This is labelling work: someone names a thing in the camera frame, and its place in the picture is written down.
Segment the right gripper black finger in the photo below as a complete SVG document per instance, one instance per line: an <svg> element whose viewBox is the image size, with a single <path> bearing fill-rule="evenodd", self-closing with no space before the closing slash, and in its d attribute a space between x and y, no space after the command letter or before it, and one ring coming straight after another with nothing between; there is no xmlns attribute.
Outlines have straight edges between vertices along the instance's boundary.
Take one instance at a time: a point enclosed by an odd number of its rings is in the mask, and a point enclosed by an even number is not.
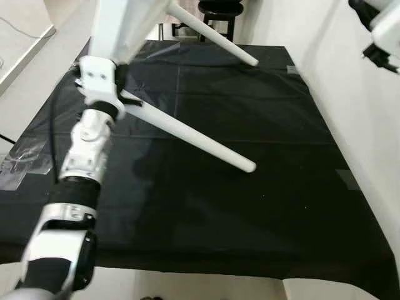
<svg viewBox="0 0 400 300"><path fill-rule="evenodd" d="M355 12L366 29L372 29L371 22L376 18L376 8L367 0L348 0L348 6Z"/></svg>

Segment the clear tape patch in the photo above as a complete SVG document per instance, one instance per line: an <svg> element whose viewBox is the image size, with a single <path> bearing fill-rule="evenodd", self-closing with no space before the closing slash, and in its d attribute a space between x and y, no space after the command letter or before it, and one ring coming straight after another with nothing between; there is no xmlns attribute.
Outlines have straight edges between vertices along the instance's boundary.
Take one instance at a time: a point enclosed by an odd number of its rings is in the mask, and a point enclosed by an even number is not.
<svg viewBox="0 0 400 300"><path fill-rule="evenodd" d="M350 169L337 169L336 172L349 191L360 191L360 186Z"/></svg>

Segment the black tablecloth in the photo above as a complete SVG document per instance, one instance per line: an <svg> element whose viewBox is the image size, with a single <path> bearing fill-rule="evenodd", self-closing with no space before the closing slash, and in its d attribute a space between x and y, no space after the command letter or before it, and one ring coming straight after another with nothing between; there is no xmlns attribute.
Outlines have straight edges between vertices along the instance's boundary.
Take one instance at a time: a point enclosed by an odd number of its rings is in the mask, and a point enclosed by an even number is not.
<svg viewBox="0 0 400 300"><path fill-rule="evenodd" d="M112 132L97 265L351 284L399 300L394 255L282 46L149 41L126 89L254 161L240 169L132 116Z"/></svg>

